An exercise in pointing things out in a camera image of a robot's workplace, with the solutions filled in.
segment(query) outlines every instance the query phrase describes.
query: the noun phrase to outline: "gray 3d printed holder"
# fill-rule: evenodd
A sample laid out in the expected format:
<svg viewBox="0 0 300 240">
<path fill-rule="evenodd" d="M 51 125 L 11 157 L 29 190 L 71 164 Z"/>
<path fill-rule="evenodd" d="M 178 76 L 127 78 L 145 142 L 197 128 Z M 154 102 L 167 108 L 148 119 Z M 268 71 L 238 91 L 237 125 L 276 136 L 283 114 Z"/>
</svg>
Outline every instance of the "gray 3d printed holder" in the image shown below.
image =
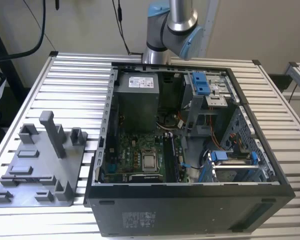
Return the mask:
<svg viewBox="0 0 300 240">
<path fill-rule="evenodd" d="M 64 132 L 54 113 L 39 118 L 46 131 L 24 124 L 21 143 L 0 178 L 0 208 L 67 207 L 75 197 L 87 133 L 80 128 Z"/>
</svg>

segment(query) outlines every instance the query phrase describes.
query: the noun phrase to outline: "label sticker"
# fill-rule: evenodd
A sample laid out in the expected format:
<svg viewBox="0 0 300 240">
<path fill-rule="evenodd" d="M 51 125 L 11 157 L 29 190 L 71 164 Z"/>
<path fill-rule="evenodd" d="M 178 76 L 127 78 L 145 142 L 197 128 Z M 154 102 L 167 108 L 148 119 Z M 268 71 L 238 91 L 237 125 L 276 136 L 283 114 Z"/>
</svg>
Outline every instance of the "label sticker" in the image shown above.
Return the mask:
<svg viewBox="0 0 300 240">
<path fill-rule="evenodd" d="M 130 228 L 153 228 L 156 221 L 155 211 L 125 211 L 122 213 L 123 227 Z"/>
<path fill-rule="evenodd" d="M 182 126 L 184 125 L 184 121 L 182 121 L 181 119 L 180 119 L 180 121 L 179 121 L 179 123 L 178 123 L 178 128 L 182 128 Z"/>
<path fill-rule="evenodd" d="M 210 85 L 210 88 L 212 88 L 212 90 L 218 90 L 218 86 L 216 85 Z"/>
<path fill-rule="evenodd" d="M 129 78 L 129 88 L 153 89 L 154 78 L 131 76 Z"/>
</svg>

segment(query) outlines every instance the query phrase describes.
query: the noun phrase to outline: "aluminum table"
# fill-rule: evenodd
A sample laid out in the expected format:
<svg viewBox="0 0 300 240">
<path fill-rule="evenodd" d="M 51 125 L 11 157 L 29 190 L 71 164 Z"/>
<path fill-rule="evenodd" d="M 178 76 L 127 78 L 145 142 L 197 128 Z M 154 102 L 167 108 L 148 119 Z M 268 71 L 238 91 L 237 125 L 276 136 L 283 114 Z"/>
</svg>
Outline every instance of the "aluminum table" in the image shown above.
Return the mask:
<svg viewBox="0 0 300 240">
<path fill-rule="evenodd" d="M 43 110 L 52 110 L 54 122 L 62 124 L 65 131 L 81 127 L 88 133 L 74 204 L 70 207 L 0 208 L 0 238 L 102 238 L 91 209 L 83 206 L 83 199 L 91 157 L 97 149 L 111 62 L 139 63 L 141 59 L 139 56 L 58 53 L 46 61 L 0 144 L 0 176 L 6 172 L 20 143 L 18 132 L 22 124 L 32 123 L 38 130 L 44 130 L 39 116 Z M 296 197 L 252 234 L 138 239 L 300 240 L 300 119 L 263 67 L 250 60 L 195 58 L 183 61 L 172 58 L 171 62 L 173 65 L 232 69 Z"/>
</svg>

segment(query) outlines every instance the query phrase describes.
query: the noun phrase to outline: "power supply label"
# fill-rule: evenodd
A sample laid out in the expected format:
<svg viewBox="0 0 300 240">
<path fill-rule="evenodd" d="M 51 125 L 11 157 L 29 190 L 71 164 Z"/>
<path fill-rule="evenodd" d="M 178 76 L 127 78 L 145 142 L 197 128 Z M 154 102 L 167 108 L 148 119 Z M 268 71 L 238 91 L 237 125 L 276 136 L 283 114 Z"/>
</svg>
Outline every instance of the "power supply label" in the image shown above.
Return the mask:
<svg viewBox="0 0 300 240">
<path fill-rule="evenodd" d="M 153 89 L 154 78 L 131 76 L 129 77 L 129 88 Z"/>
</svg>

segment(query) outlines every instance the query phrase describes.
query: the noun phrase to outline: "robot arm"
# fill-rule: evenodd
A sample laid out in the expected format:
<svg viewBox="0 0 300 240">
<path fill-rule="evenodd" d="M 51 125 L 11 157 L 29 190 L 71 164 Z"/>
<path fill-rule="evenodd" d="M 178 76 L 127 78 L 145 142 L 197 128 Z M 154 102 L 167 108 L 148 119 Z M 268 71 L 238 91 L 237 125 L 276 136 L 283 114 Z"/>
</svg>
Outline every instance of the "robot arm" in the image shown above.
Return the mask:
<svg viewBox="0 0 300 240">
<path fill-rule="evenodd" d="M 192 0 L 152 3 L 148 8 L 145 64 L 169 64 L 172 51 L 189 60 L 199 54 L 204 30 Z"/>
</svg>

